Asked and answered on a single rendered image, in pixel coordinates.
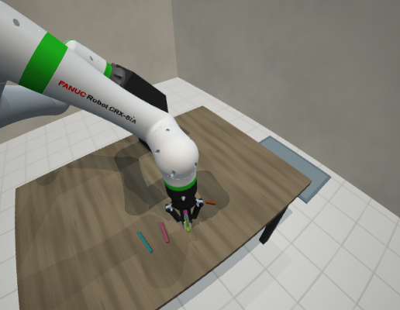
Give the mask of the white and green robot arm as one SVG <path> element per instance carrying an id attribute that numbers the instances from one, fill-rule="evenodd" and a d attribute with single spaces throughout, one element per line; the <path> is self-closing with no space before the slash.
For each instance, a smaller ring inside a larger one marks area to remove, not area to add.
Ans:
<path id="1" fill-rule="evenodd" d="M 0 1 L 0 128 L 32 117 L 60 115 L 73 105 L 146 142 L 167 195 L 177 202 L 193 198 L 196 144 L 172 115 L 122 88 L 125 77 L 122 68 L 108 64 L 78 41 L 62 43 Z M 19 85 L 6 85 L 7 81 Z"/>

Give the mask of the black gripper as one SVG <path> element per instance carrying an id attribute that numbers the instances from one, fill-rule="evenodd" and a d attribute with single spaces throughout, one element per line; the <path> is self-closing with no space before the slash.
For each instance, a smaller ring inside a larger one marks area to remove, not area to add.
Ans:
<path id="1" fill-rule="evenodd" d="M 191 208 L 194 207 L 193 213 L 191 213 Z M 172 217 L 176 220 L 176 222 L 182 221 L 182 225 L 184 225 L 184 229 L 187 230 L 184 210 L 188 210 L 188 223 L 189 228 L 191 229 L 192 219 L 197 219 L 200 208 L 203 206 L 202 198 L 199 200 L 194 196 L 193 198 L 187 201 L 174 201 L 171 199 L 171 204 L 166 204 L 166 212 L 170 213 Z M 181 216 L 175 211 L 175 209 L 180 211 Z M 172 211 L 173 210 L 173 211 Z"/>

